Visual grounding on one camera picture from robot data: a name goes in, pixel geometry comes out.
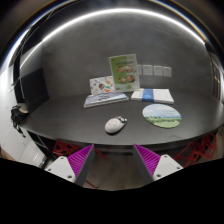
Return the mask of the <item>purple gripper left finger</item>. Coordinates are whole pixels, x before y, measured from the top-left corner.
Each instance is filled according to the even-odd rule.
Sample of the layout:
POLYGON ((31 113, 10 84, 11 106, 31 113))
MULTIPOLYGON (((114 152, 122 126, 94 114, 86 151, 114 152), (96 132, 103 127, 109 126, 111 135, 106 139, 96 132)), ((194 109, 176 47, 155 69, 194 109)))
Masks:
POLYGON ((58 157, 46 168, 46 171, 76 185, 83 186, 94 155, 94 145, 89 145, 69 157, 58 157))

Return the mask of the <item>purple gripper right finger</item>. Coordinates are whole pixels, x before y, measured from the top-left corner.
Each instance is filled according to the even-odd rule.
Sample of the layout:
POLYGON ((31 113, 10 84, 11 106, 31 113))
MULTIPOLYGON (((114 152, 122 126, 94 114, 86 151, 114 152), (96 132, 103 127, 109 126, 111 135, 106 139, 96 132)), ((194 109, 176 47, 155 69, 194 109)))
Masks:
POLYGON ((182 166, 168 154, 158 155, 137 144, 133 145, 132 153, 145 184, 160 180, 182 169, 182 166))

